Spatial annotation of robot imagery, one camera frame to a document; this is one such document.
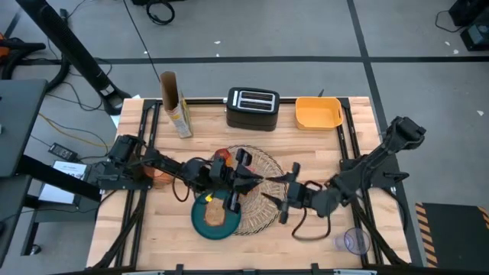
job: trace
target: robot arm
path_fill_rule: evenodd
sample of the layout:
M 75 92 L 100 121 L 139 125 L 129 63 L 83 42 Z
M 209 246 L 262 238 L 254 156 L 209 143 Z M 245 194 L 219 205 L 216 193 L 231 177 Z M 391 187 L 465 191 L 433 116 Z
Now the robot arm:
M 418 148 L 424 141 L 425 132 L 426 130 L 423 127 L 418 126 L 411 119 L 407 117 L 396 117 L 387 129 L 387 134 L 382 144 L 370 154 L 355 160 L 355 165 L 350 169 L 344 170 L 329 179 L 327 189 L 310 189 L 306 185 L 298 183 L 296 178 L 299 174 L 300 165 L 294 163 L 292 173 L 269 179 L 276 182 L 288 183 L 287 199 L 282 202 L 278 198 L 271 197 L 267 194 L 262 195 L 275 203 L 281 211 L 280 223 L 282 224 L 287 222 L 287 210 L 289 207 L 297 209 L 311 208 L 316 210 L 319 217 L 323 218 L 329 217 L 340 204 L 346 206 L 351 203 L 355 213 L 365 224 L 372 237 L 379 242 L 382 251 L 386 254 L 389 261 L 393 264 L 405 264 L 389 248 L 387 242 L 370 223 L 363 209 L 358 204 L 356 191 L 359 188 L 371 188 L 370 179 L 373 173 L 389 156 L 401 150 Z
M 225 200 L 225 208 L 238 213 L 239 195 L 248 194 L 263 180 L 262 176 L 252 173 L 247 168 L 251 164 L 252 156 L 244 149 L 238 150 L 238 165 L 233 169 L 226 166 L 226 159 L 219 154 L 216 154 L 213 160 L 194 157 L 181 163 L 161 154 L 153 147 L 147 147 L 143 156 L 136 156 L 134 152 L 140 146 L 145 146 L 145 143 L 138 137 L 128 134 L 117 137 L 108 154 L 109 161 L 104 163 L 104 173 L 98 176 L 98 181 L 142 182 L 147 179 L 144 166 L 152 167 L 182 180 L 196 193 L 213 192 L 218 189 L 230 191 L 229 199 Z

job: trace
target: orange bowl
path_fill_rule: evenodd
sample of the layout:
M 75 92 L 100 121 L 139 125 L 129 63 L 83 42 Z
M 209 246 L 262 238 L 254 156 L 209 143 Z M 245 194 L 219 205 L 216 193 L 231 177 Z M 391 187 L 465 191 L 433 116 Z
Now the orange bowl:
M 332 130 L 343 123 L 342 104 L 333 97 L 299 97 L 296 122 L 301 130 Z

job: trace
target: clear plastic cup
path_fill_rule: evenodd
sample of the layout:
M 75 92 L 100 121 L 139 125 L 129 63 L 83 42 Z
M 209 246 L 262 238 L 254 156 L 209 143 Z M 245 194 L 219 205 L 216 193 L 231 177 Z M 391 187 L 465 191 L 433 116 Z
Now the clear plastic cup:
M 333 240 L 339 251 L 350 251 L 355 255 L 367 253 L 370 249 L 370 238 L 368 234 L 358 228 L 350 228 L 345 233 L 336 236 Z

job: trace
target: hazard tape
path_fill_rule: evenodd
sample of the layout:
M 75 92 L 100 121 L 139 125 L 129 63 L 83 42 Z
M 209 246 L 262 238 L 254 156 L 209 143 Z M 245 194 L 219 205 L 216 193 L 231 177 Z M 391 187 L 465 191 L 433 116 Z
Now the hazard tape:
M 417 202 L 415 207 L 419 229 L 421 231 L 421 239 L 423 241 L 423 247 L 425 249 L 426 262 L 428 263 L 428 267 L 438 267 L 438 260 L 436 259 L 435 246 L 433 245 L 431 230 L 429 230 L 426 210 L 424 209 L 423 204 L 420 202 Z
M 478 207 L 479 210 L 481 210 L 482 212 L 482 218 L 484 219 L 484 221 L 486 222 L 486 228 L 489 229 L 489 213 L 487 212 L 486 209 L 482 208 L 482 207 Z

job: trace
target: gray floor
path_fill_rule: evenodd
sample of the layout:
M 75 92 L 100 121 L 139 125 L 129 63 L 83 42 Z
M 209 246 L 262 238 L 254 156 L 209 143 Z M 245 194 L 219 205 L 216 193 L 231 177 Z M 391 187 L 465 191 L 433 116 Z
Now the gray floor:
M 81 0 L 50 0 L 68 11 Z M 452 0 L 355 0 L 368 54 L 371 57 L 446 57 L 487 55 L 469 53 L 458 34 L 434 26 L 435 14 Z M 0 31 L 5 31 L 18 6 L 0 4 Z M 174 4 L 175 21 L 166 27 L 152 24 L 142 8 L 129 5 L 152 57 L 359 57 L 346 0 L 186 0 Z M 147 58 L 120 0 L 88 0 L 71 17 L 71 26 L 95 57 Z M 446 15 L 440 24 L 454 28 Z M 47 42 L 26 15 L 12 37 Z M 53 58 L 49 50 L 31 56 Z M 489 63 L 373 63 L 374 76 L 389 121 L 409 115 L 428 129 L 426 142 L 415 151 L 398 155 L 400 167 L 411 177 L 405 181 L 407 199 L 482 205 L 489 209 L 489 172 L 484 159 L 489 145 Z M 15 79 L 51 79 L 58 66 L 20 66 Z M 173 70 L 187 97 L 223 96 L 232 86 L 274 89 L 281 95 L 365 95 L 371 92 L 362 63 L 188 63 L 157 64 L 159 73 Z M 151 65 L 114 65 L 110 78 L 132 95 L 158 97 L 159 83 Z M 79 91 L 82 102 L 99 100 L 80 77 L 66 79 Z M 54 95 L 75 99 L 67 85 Z M 478 111 L 486 112 L 480 116 Z M 84 112 L 78 106 L 46 97 L 41 112 L 62 125 L 94 131 L 105 141 L 115 127 L 104 112 Z M 55 132 L 38 119 L 33 135 L 48 144 L 57 142 L 86 155 L 103 154 L 100 147 L 80 143 Z M 30 139 L 27 154 L 51 164 L 47 146 Z M 38 192 L 33 185 L 32 193 Z M 59 273 L 85 267 L 93 222 L 47 224 L 36 243 L 43 252 L 19 257 L 29 214 L 19 222 L 0 274 Z

